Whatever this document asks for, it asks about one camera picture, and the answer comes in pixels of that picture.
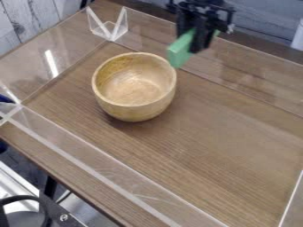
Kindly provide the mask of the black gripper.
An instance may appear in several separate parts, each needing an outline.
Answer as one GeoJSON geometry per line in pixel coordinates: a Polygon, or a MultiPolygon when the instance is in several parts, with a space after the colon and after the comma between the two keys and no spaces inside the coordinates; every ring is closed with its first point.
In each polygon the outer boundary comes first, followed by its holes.
{"type": "Polygon", "coordinates": [[[235,7],[226,0],[168,0],[167,10],[176,15],[176,35],[194,32],[190,45],[193,54],[210,48],[217,30],[234,32],[235,7]]]}

